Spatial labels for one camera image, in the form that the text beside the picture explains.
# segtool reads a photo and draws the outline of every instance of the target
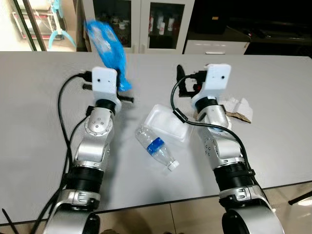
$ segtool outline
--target bottle cap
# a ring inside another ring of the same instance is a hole
[[[169,166],[168,166],[168,169],[170,171],[173,171],[180,163],[178,161],[173,161],[173,163],[171,163]]]

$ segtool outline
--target blue bottle label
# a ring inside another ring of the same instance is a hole
[[[165,142],[163,142],[163,140],[158,137],[153,140],[153,142],[146,149],[150,153],[150,155],[152,155],[157,152],[163,144],[165,144]]]

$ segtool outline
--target white table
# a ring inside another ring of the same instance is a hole
[[[169,106],[178,64],[190,74],[207,63],[221,62],[232,66],[226,94],[246,98],[254,111],[252,124],[233,120],[233,129],[245,144],[258,182],[268,188],[312,180],[311,59],[128,55],[136,102],[124,104],[116,118],[99,211],[219,193],[196,134],[185,148],[168,143],[180,166],[166,174],[135,139],[134,131],[155,104]],[[81,69],[101,65],[93,53],[0,53],[0,208],[14,222],[36,219],[59,186],[66,151],[57,115],[61,85]],[[177,100],[191,114],[189,103],[189,98]],[[68,131],[92,104],[92,93],[81,89],[80,80],[68,86],[63,96]],[[6,222],[0,214],[0,223]]]

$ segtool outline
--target white cabinet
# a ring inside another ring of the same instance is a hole
[[[126,53],[182,54],[194,1],[83,0],[83,7],[86,20],[112,26]]]
[[[188,40],[185,54],[202,55],[243,55],[249,42],[215,41],[215,40]]]

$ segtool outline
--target blue plastic bag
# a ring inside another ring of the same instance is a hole
[[[86,23],[89,38],[95,45],[104,65],[120,71],[118,91],[130,90],[131,84],[126,79],[126,55],[111,26],[96,20]]]

